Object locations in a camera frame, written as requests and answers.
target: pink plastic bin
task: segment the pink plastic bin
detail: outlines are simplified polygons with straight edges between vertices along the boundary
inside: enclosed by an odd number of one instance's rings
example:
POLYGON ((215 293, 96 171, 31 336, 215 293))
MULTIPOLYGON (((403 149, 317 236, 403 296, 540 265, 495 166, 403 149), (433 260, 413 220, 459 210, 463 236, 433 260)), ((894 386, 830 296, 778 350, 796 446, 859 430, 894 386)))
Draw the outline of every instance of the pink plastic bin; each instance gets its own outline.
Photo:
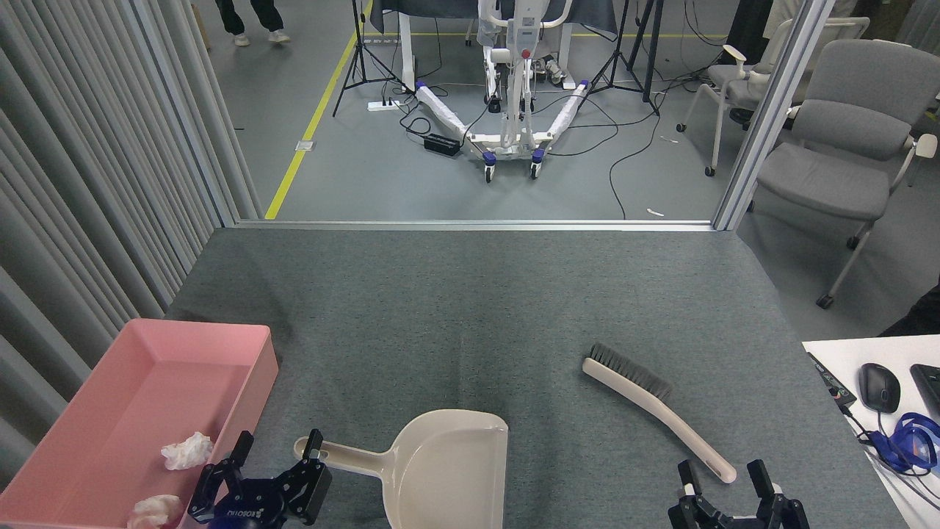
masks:
POLYGON ((187 505, 202 468, 168 471, 160 449, 200 431, 219 461, 254 431, 276 376, 267 327, 132 320, 0 495, 0 523, 122 528, 150 496, 187 505))

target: power strip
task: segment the power strip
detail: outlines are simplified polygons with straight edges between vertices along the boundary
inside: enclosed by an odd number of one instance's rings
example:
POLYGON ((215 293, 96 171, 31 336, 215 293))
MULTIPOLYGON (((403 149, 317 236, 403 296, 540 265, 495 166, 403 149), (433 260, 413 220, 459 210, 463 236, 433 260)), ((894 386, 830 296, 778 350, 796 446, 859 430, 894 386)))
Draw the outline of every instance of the power strip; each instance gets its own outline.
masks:
POLYGON ((370 101, 368 102, 369 112, 378 112, 380 110, 397 110, 401 106, 401 101, 370 101))

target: brush handle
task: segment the brush handle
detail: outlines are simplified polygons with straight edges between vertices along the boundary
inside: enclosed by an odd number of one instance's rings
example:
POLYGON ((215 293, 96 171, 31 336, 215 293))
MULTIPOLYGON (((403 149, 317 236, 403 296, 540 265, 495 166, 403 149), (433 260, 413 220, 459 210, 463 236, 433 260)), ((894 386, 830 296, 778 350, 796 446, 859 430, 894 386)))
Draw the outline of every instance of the brush handle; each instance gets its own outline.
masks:
POLYGON ((682 420, 682 417, 677 415, 676 412, 664 404, 663 401, 653 396, 652 393, 637 386, 621 374, 593 359, 585 358, 581 368, 585 373, 596 378, 608 388, 627 397, 637 406, 645 409, 664 425, 668 426, 669 429, 705 463, 705 466, 718 476, 718 479, 725 483, 732 483, 737 479, 738 472, 734 470, 734 467, 721 457, 710 444, 705 442, 705 440, 692 429, 692 426, 689 426, 682 420))

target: beige dustpan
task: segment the beige dustpan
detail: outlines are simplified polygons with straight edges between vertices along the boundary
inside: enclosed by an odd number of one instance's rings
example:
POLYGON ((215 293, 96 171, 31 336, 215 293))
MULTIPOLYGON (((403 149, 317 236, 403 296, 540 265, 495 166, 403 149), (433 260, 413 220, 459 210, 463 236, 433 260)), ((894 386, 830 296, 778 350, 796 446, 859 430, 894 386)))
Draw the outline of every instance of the beige dustpan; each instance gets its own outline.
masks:
MULTIPOLYGON (((324 441, 328 467, 382 480, 392 529, 500 529, 509 427, 491 413, 436 409, 415 417, 376 454, 324 441)), ((299 459, 306 437, 294 443, 299 459)))

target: patient lift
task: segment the patient lift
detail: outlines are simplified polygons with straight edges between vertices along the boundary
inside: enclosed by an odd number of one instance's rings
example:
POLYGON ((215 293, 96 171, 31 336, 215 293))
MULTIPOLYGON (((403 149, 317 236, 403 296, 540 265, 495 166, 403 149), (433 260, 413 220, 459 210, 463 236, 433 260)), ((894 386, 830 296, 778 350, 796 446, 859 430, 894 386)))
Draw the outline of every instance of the patient lift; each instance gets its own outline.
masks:
POLYGON ((545 151, 555 143, 577 113, 581 100, 588 96, 588 81, 582 81, 568 97, 552 125, 546 132, 536 132, 532 127, 532 86, 535 71, 533 55, 545 28, 557 27, 568 19, 573 0, 566 0, 561 16, 550 22, 542 17, 548 10, 549 0, 516 0, 512 18, 502 20, 496 8, 498 0, 479 0, 478 42, 483 46, 483 66, 486 71, 486 103, 493 112, 503 111, 500 134, 471 134, 450 108, 447 107, 424 83, 415 85, 417 99, 428 106, 434 116, 451 130, 461 144, 470 143, 473 152, 483 160, 487 184, 493 181, 498 159, 530 158, 529 177, 539 177, 545 151), (506 28, 506 47, 498 48, 496 37, 506 28), (508 70, 505 100, 500 95, 497 65, 506 65, 508 70))

